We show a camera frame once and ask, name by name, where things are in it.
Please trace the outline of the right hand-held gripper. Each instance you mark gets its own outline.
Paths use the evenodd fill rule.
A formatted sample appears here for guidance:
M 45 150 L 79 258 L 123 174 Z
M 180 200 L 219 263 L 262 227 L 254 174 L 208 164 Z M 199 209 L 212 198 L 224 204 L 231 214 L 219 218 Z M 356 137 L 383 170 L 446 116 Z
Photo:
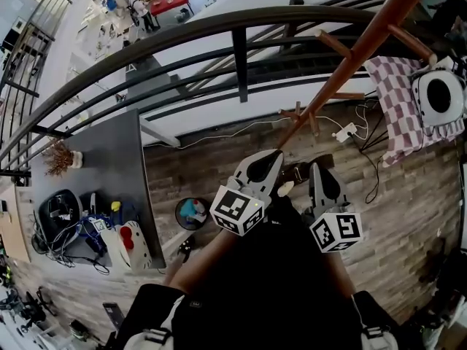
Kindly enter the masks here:
M 325 210 L 309 226 L 319 250 L 322 253 L 341 252 L 361 242 L 361 216 L 352 206 L 343 206 L 347 202 L 347 186 L 341 176 L 333 168 L 313 163 L 309 179 L 314 210 Z

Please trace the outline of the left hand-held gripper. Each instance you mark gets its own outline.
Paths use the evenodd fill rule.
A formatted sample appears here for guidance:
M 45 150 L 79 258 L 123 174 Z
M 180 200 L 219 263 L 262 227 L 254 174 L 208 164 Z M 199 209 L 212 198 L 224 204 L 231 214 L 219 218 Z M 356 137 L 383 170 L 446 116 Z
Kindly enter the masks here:
M 215 224 L 238 236 L 260 224 L 283 161 L 282 151 L 261 151 L 243 159 L 212 202 L 209 212 Z

